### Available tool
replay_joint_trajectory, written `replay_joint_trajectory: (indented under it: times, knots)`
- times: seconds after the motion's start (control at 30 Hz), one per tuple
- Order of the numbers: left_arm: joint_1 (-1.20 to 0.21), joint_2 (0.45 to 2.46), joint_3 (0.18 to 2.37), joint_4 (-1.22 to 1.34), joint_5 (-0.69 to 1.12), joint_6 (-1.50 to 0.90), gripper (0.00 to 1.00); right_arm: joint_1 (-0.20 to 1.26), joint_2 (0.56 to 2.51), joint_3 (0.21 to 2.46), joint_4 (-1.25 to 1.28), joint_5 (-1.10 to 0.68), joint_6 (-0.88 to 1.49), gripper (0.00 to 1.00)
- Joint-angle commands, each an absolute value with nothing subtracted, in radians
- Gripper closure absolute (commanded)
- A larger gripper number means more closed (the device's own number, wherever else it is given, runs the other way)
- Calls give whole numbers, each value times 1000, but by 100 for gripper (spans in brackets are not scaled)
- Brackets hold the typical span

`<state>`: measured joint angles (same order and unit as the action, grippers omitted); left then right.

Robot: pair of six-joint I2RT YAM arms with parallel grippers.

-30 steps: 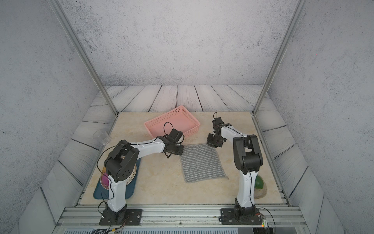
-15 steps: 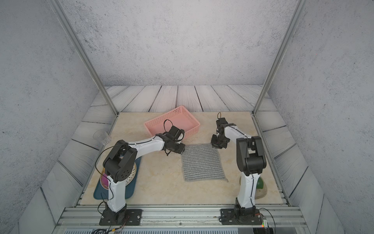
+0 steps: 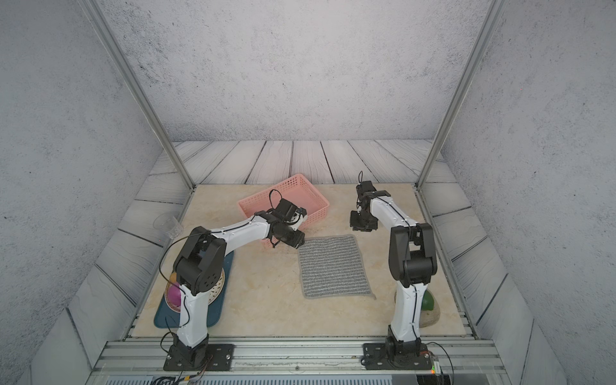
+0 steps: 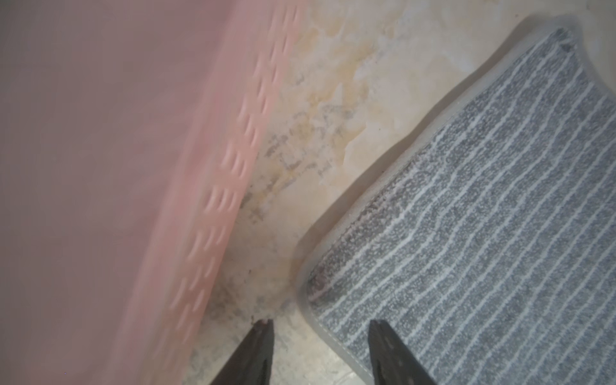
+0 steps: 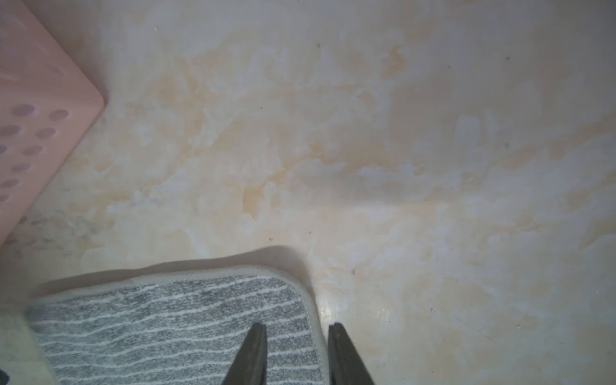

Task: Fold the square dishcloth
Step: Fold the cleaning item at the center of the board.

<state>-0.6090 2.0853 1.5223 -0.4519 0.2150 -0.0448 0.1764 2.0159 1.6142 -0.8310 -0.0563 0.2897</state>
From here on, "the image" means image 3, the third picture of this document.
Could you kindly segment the grey striped square dishcloth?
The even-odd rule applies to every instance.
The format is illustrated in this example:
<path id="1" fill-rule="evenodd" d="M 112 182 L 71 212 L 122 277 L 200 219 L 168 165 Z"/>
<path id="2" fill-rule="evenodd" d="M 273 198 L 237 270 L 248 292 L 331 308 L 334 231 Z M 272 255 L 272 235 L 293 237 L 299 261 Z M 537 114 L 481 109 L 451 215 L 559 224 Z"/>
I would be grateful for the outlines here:
<path id="1" fill-rule="evenodd" d="M 373 297 L 353 235 L 315 237 L 298 249 L 299 277 L 307 299 Z"/>

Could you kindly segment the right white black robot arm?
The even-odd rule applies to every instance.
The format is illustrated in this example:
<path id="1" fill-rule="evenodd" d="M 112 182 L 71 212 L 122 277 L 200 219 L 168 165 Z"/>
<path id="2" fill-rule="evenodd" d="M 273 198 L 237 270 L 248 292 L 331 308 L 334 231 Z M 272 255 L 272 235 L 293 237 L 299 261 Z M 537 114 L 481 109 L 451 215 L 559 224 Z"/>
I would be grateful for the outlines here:
<path id="1" fill-rule="evenodd" d="M 396 307 L 388 327 L 385 356 L 391 361 L 419 358 L 428 349 L 420 338 L 420 318 L 428 284 L 438 271 L 433 228 L 410 218 L 391 194 L 378 190 L 359 174 L 354 231 L 389 230 L 388 267 L 396 281 Z"/>

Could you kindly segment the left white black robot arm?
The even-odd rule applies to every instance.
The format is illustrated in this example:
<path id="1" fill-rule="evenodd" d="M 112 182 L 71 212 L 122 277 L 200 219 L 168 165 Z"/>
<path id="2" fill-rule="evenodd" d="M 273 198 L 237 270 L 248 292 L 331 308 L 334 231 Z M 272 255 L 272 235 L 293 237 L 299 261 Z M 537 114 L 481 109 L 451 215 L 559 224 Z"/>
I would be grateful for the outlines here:
<path id="1" fill-rule="evenodd" d="M 224 271 L 226 256 L 261 240 L 297 249 L 305 243 L 305 234 L 299 227 L 307 217 L 305 208 L 281 198 L 276 206 L 258 211 L 244 221 L 220 229 L 197 226 L 181 238 L 184 245 L 173 263 L 176 281 L 170 283 L 181 293 L 181 310 L 177 331 L 169 333 L 173 337 L 165 362 L 169 371 L 205 366 L 211 292 Z"/>

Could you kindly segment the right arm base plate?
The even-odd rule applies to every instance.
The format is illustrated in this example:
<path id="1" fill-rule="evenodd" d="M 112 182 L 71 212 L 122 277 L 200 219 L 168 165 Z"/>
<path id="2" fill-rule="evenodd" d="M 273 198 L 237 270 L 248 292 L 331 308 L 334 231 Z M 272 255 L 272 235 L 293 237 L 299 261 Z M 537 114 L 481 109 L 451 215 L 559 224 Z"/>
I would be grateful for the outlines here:
<path id="1" fill-rule="evenodd" d="M 377 370 L 434 370 L 434 363 L 427 346 L 412 343 L 364 343 L 360 363 L 369 371 Z"/>

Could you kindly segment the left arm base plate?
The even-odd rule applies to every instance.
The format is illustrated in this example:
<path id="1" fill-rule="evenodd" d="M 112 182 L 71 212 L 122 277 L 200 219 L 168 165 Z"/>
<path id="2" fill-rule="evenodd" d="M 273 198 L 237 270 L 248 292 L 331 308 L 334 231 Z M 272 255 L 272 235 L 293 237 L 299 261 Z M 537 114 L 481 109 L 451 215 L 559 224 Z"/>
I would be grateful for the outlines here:
<path id="1" fill-rule="evenodd" d="M 228 372 L 234 358 L 233 344 L 209 344 L 195 348 L 184 346 L 181 342 L 173 344 L 165 359 L 165 372 Z"/>

